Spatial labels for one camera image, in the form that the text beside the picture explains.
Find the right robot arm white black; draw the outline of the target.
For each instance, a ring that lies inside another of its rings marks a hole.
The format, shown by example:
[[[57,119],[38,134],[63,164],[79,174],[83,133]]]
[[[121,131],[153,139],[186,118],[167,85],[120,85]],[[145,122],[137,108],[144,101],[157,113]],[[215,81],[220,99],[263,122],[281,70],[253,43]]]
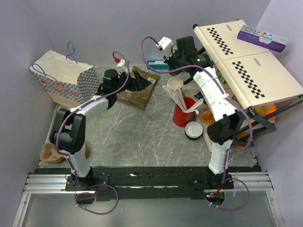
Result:
[[[212,149],[205,184],[210,189],[218,188],[225,179],[227,150],[231,147],[244,116],[228,102],[228,95],[216,75],[214,63],[204,49],[198,50],[195,47],[193,37],[179,38],[176,42],[164,37],[159,41],[158,49],[163,51],[164,62],[173,71],[173,75],[181,70],[190,74],[214,116],[215,122],[206,130],[212,141]]]

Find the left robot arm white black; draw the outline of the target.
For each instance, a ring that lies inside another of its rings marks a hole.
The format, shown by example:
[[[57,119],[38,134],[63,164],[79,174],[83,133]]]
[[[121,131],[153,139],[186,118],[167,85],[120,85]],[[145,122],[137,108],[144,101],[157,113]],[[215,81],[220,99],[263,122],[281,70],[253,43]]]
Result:
[[[139,72],[117,72],[108,69],[96,94],[87,102],[72,108],[58,110],[50,134],[50,142],[58,154],[63,155],[71,168],[71,176],[77,185],[88,190],[93,186],[93,169],[83,152],[86,124],[100,113],[109,110],[117,101],[117,94],[124,90],[143,91],[155,84],[154,79],[144,79]]]

